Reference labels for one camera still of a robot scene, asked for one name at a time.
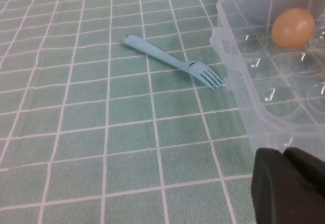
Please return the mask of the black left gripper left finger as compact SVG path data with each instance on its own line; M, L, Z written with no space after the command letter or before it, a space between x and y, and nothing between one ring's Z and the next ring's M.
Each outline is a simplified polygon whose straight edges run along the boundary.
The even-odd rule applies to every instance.
M324 223L324 197L276 149L256 151L251 197L257 223Z

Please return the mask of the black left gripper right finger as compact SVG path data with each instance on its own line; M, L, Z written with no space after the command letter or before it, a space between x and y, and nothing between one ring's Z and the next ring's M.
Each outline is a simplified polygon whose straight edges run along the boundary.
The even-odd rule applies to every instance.
M284 155L297 171L324 197L324 161L295 147L287 148Z

